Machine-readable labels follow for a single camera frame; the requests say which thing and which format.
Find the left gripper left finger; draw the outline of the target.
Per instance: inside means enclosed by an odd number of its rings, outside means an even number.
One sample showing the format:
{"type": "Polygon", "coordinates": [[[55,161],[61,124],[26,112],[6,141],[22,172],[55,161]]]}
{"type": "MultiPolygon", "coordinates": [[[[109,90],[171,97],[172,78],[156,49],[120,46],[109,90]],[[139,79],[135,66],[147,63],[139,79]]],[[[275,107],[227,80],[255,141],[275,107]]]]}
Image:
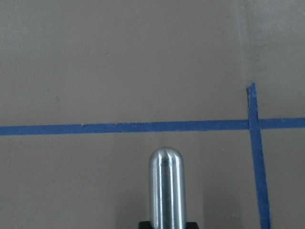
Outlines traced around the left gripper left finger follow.
{"type": "Polygon", "coordinates": [[[138,229],[152,229],[149,221],[140,221],[138,224],[138,229]]]}

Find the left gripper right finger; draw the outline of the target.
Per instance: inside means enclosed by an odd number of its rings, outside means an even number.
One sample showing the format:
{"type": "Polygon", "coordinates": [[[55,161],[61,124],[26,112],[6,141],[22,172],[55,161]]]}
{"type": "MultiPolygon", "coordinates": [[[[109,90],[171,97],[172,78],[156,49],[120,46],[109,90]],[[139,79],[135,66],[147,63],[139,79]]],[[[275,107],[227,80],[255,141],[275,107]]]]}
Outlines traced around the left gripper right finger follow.
{"type": "Polygon", "coordinates": [[[186,229],[198,229],[197,222],[186,222],[186,229]]]}

